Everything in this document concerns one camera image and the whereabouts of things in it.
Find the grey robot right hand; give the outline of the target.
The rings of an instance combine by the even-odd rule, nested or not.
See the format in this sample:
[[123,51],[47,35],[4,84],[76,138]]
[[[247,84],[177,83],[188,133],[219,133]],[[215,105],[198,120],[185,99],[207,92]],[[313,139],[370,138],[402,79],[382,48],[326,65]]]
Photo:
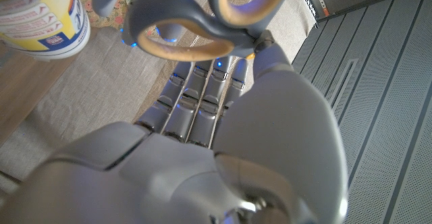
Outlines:
[[116,122],[54,152],[1,207],[2,223],[341,223],[347,166],[333,111],[270,32],[254,84],[211,148]]

